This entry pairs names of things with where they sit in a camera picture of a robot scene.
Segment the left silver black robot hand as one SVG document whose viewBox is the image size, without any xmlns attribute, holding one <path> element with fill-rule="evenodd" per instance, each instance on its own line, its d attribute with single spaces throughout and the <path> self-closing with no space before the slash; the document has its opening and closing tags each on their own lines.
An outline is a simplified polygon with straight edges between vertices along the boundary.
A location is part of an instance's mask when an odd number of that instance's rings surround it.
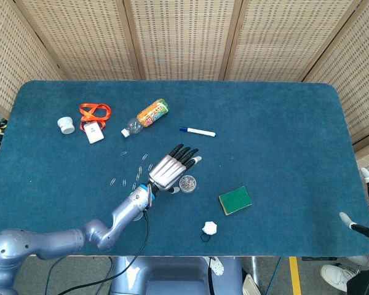
<svg viewBox="0 0 369 295">
<path fill-rule="evenodd" d="M 202 160 L 197 152 L 198 149 L 184 147 L 184 144 L 174 147 L 149 172 L 147 187 L 153 194 L 169 191 L 187 170 Z"/>
</svg>

